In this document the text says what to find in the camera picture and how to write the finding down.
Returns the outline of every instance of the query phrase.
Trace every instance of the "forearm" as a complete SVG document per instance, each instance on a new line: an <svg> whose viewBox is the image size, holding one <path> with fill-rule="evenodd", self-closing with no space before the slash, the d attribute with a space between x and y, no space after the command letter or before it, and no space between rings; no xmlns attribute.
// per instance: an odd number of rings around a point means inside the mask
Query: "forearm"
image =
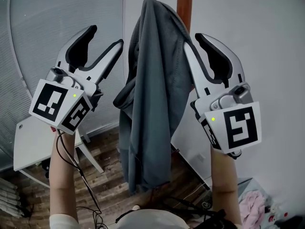
<svg viewBox="0 0 305 229"><path fill-rule="evenodd" d="M53 144L50 164L50 214L66 214L77 220L74 167L59 156L56 150L56 139L57 135ZM69 154L74 157L75 135L63 134L62 139ZM71 163L60 139L58 140L58 151L65 160Z"/></svg>
<svg viewBox="0 0 305 229"><path fill-rule="evenodd" d="M237 174L234 160L211 148L213 190L232 192L237 190Z"/></svg>
<svg viewBox="0 0 305 229"><path fill-rule="evenodd" d="M73 166L66 163L59 156L56 150L56 139L57 139L57 135L55 136L54 139L53 150L51 155L50 187L56 189L66 189L70 187L74 188L74 177L73 177L74 168ZM71 154L72 157L74 157L75 135L63 134L62 139L69 154ZM68 155L66 154L66 152L62 147L60 139L58 140L58 151L65 160L71 163Z"/></svg>
<svg viewBox="0 0 305 229"><path fill-rule="evenodd" d="M241 224L234 160L211 148L213 210L225 210L226 219Z"/></svg>

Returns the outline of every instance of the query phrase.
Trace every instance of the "coat rack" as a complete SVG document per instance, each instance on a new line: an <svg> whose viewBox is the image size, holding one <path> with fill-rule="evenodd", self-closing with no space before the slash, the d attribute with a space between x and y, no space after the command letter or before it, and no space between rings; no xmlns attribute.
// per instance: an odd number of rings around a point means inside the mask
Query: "coat rack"
<svg viewBox="0 0 305 229"><path fill-rule="evenodd" d="M192 3L193 0L177 0L177 13L189 32L191 29Z"/></svg>

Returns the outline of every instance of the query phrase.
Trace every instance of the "wooden floor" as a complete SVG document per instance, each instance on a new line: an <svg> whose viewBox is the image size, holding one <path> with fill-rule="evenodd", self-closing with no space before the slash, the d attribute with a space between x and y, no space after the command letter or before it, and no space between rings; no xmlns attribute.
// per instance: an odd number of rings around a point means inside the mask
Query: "wooden floor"
<svg viewBox="0 0 305 229"><path fill-rule="evenodd" d="M80 166L99 201L102 217L106 225L114 223L121 214L138 204L146 208L162 208L160 201L167 195L177 198L185 198L191 201L204 192L204 187L191 170L183 163L179 155L172 156L172 181L171 183L151 191L129 195L128 184L124 182L120 154L117 151L118 129L105 132L91 139L87 145L97 161L102 165L104 173L100 174L86 159L79 155ZM44 176L41 167L29 168L34 174ZM30 227L49 228L50 216L50 191L46 187L28 179L19 172L8 170L0 174L0 177L18 186L20 193L25 195L28 208L34 205L30 219ZM95 209L94 203L85 187L79 173L75 171L75 187L77 206L85 206ZM82 228L94 228L92 212L86 209L78 209L79 223ZM0 229L27 229L28 219L17 219L0 211Z"/></svg>

